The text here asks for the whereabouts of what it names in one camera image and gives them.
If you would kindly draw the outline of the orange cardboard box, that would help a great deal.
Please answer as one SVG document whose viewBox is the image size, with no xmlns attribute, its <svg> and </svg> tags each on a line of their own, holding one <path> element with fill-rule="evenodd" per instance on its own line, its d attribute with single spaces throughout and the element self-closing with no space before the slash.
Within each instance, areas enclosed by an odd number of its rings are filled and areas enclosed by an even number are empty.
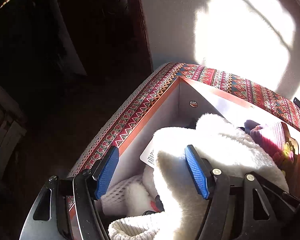
<svg viewBox="0 0 300 240">
<path fill-rule="evenodd" d="M 229 176 L 212 167 L 215 189 L 195 239 L 300 239 L 300 200 L 294 195 L 300 161 L 300 132 L 279 118 L 232 102 L 209 89 L 177 78 L 168 93 L 160 99 L 130 133 L 119 149 L 119 162 L 109 184 L 143 174 L 146 165 L 154 167 L 151 140 L 164 127 L 194 129 L 204 114 L 217 114 L 235 125 L 253 120 L 261 126 L 281 123 L 285 136 L 294 146 L 294 163 L 278 168 L 288 184 L 284 191 L 255 171 L 244 177 Z M 93 167 L 87 168 L 89 178 L 74 177 L 75 204 L 70 209 L 70 228 L 74 239 L 110 239 L 108 227 L 127 216 L 106 216 L 100 200 L 91 196 Z"/>
</svg>

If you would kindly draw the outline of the large white plush rabbit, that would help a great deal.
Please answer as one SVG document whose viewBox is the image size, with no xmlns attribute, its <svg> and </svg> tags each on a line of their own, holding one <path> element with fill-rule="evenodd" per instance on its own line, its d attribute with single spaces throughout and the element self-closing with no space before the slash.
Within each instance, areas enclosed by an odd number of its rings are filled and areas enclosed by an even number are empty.
<svg viewBox="0 0 300 240">
<path fill-rule="evenodd" d="M 208 207 L 197 193 L 188 171 L 185 148 L 193 145 L 200 157 L 229 176 L 255 171 L 288 191 L 288 184 L 273 159 L 251 136 L 217 114 L 204 114 L 194 129 L 164 127 L 151 140 L 154 167 L 146 165 L 142 182 L 159 195 L 164 211 L 151 215 L 159 223 L 154 239 L 195 239 Z"/>
</svg>

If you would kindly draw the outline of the dark red door frame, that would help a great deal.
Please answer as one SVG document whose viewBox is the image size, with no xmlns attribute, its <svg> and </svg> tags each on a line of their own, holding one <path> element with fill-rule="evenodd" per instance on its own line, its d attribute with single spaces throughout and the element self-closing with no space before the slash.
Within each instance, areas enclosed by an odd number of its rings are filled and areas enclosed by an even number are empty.
<svg viewBox="0 0 300 240">
<path fill-rule="evenodd" d="M 138 65 L 144 70 L 146 75 L 153 72 L 153 63 L 148 44 L 148 34 L 146 21 L 143 13 L 141 0 L 127 0 L 128 11 L 132 20 L 136 44 L 138 47 Z"/>
</svg>

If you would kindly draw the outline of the pink knit item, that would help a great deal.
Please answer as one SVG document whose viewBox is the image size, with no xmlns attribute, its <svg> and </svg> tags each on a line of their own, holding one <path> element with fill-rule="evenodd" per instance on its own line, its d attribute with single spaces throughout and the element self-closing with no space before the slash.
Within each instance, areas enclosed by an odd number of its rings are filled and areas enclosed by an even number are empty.
<svg viewBox="0 0 300 240">
<path fill-rule="evenodd" d="M 250 136 L 270 155 L 278 167 L 284 163 L 294 163 L 294 146 L 285 136 L 281 123 L 274 126 L 257 125 L 250 131 Z"/>
</svg>

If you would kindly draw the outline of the white plush toy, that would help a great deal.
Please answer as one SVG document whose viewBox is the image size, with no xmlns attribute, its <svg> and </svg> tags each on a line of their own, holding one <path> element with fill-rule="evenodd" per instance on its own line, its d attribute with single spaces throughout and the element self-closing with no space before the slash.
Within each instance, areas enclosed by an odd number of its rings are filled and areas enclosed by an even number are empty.
<svg viewBox="0 0 300 240">
<path fill-rule="evenodd" d="M 153 168 L 148 165 L 143 174 L 125 179 L 110 187 L 101 197 L 101 210 L 106 216 L 134 217 L 145 212 L 164 211 L 154 185 Z"/>
</svg>

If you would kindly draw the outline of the patterned red bed cloth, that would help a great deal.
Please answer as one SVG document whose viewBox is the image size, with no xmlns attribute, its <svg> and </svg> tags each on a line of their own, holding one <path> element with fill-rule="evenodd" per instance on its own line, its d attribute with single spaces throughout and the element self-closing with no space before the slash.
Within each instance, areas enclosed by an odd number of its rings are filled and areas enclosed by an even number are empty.
<svg viewBox="0 0 300 240">
<path fill-rule="evenodd" d="M 141 119 L 168 93 L 168 89 L 179 77 L 227 100 L 269 113 L 300 132 L 300 107 L 274 91 L 221 70 L 169 62 L 160 66 L 134 90 L 100 129 L 69 174 L 74 176 L 82 169 L 91 167 L 110 145 L 123 144 Z M 296 186 L 295 196 L 300 198 L 300 182 L 294 182 L 293 185 Z"/>
</svg>

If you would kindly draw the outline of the blue figurine keychain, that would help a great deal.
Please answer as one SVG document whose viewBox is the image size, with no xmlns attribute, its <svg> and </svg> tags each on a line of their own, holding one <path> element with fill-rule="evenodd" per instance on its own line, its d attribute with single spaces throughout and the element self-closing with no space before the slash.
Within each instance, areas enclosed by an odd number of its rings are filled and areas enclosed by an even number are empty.
<svg viewBox="0 0 300 240">
<path fill-rule="evenodd" d="M 253 129 L 259 129 L 262 128 L 259 123 L 253 121 L 253 120 L 246 120 L 243 124 L 243 126 L 239 127 L 242 131 L 244 131 L 247 134 L 250 134 L 251 130 Z"/>
</svg>

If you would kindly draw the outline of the white knit sock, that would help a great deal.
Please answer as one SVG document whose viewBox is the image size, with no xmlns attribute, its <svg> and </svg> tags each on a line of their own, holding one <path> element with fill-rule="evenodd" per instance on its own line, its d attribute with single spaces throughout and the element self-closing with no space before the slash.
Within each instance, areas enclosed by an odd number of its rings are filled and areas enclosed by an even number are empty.
<svg viewBox="0 0 300 240">
<path fill-rule="evenodd" d="M 108 227 L 110 239 L 174 239 L 180 220 L 165 212 L 118 219 Z"/>
</svg>

